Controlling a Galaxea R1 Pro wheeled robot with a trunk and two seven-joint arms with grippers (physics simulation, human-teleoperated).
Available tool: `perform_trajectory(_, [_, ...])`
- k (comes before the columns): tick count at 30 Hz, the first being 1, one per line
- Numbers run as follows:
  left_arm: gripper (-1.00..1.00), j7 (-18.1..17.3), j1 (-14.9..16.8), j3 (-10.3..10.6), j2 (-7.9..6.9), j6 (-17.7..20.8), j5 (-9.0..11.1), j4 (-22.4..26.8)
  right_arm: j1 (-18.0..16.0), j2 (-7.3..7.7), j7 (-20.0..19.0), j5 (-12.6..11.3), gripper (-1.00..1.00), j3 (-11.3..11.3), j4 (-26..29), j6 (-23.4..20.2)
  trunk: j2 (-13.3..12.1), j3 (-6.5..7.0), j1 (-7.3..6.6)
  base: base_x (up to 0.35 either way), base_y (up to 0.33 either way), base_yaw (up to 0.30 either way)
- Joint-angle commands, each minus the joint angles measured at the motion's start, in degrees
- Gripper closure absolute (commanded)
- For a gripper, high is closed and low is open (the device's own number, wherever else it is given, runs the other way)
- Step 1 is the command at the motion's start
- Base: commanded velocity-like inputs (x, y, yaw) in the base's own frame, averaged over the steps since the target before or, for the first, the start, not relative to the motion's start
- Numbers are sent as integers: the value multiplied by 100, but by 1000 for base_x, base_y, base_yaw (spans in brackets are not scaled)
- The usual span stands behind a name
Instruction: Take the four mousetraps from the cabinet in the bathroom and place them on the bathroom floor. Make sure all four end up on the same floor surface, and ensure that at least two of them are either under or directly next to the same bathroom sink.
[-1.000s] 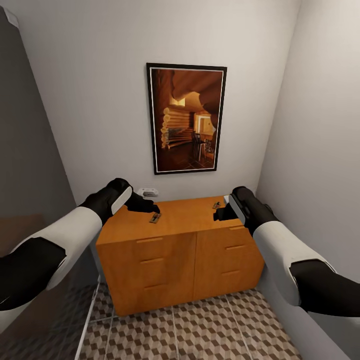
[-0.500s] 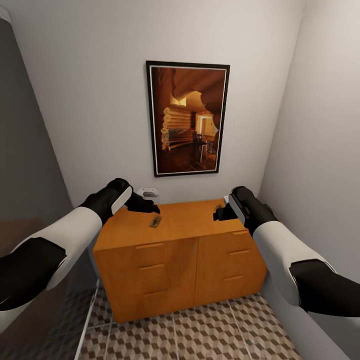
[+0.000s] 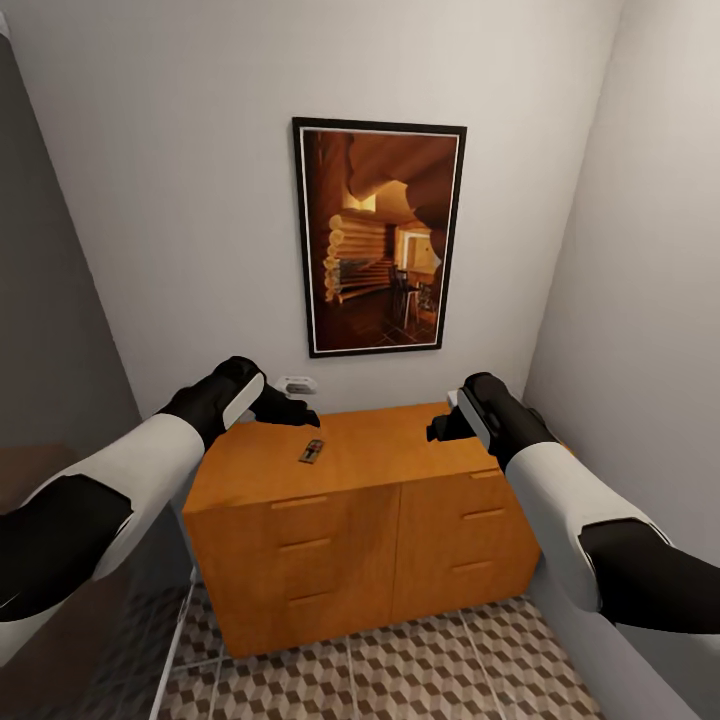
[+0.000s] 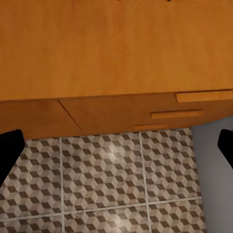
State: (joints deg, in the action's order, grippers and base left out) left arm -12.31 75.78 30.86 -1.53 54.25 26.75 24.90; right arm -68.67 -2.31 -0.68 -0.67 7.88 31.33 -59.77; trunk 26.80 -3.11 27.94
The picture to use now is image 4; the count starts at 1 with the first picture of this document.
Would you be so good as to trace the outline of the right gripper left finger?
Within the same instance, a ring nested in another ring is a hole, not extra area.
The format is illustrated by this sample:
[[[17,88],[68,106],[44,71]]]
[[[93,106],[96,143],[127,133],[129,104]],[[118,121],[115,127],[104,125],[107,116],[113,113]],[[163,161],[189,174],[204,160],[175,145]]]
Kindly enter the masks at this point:
[[[21,130],[0,134],[0,187],[25,148]]]

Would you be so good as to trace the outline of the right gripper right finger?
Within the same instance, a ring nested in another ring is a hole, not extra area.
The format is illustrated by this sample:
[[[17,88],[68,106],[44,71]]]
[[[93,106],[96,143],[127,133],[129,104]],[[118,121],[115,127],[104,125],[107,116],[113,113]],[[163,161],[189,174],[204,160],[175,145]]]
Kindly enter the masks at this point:
[[[217,145],[233,168],[233,131],[222,129]]]

